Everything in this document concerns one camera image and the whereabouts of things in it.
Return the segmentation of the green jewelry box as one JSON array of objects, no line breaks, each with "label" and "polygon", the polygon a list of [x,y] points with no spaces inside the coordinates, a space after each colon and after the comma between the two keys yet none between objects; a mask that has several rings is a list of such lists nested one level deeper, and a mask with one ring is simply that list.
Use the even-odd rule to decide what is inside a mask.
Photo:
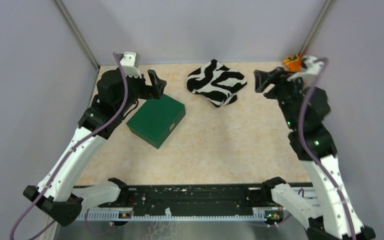
[{"label": "green jewelry box", "polygon": [[186,106],[164,94],[161,99],[148,99],[127,121],[129,130],[159,149],[186,115]]}]

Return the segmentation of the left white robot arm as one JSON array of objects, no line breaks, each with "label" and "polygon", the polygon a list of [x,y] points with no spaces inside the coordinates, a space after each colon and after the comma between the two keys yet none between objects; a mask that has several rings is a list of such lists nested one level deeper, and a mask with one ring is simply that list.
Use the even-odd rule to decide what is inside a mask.
[{"label": "left white robot arm", "polygon": [[97,81],[97,94],[57,163],[43,180],[23,192],[33,206],[63,227],[90,208],[107,203],[124,207],[129,203],[128,187],[117,178],[85,188],[76,188],[75,184],[97,150],[125,121],[129,109],[141,99],[161,99],[167,85],[154,70],[147,75],[141,73],[138,53],[126,51],[114,57],[117,68]]}]

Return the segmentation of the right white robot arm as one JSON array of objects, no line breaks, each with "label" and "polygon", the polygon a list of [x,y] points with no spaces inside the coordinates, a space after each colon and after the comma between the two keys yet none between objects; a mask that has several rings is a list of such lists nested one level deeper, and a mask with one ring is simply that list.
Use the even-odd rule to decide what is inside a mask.
[{"label": "right white robot arm", "polygon": [[317,83],[328,62],[325,57],[306,55],[299,72],[276,67],[253,73],[255,91],[278,102],[290,130],[290,146],[311,180],[319,207],[313,207],[281,177],[261,184],[260,199],[267,206],[286,208],[310,240],[373,240],[375,230],[355,212],[339,169],[337,147],[323,123],[331,107],[326,91]]}]

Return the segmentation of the orange cloth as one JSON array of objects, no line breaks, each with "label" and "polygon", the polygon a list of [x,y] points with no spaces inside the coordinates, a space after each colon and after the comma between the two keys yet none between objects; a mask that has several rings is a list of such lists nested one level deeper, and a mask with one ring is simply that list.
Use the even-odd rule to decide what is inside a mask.
[{"label": "orange cloth", "polygon": [[290,72],[303,72],[307,69],[306,64],[304,63],[305,58],[300,54],[294,54],[287,56],[283,59],[282,63],[283,65],[290,71]]}]

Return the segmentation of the zebra pattern cloth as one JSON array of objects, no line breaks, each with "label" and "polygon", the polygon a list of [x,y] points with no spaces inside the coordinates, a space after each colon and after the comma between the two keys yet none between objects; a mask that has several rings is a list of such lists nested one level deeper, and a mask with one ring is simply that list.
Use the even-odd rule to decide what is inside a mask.
[{"label": "zebra pattern cloth", "polygon": [[193,70],[186,78],[187,90],[205,97],[216,108],[236,102],[239,91],[247,84],[248,81],[241,72],[216,59]]}]

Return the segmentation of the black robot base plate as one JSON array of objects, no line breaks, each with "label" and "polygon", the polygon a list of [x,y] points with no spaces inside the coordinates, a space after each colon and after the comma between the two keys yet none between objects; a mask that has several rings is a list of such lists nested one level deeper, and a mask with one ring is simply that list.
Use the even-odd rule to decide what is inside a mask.
[{"label": "black robot base plate", "polygon": [[124,185],[119,197],[101,208],[133,208],[135,217],[251,217],[254,208],[274,208],[269,192],[286,181],[262,183]]}]

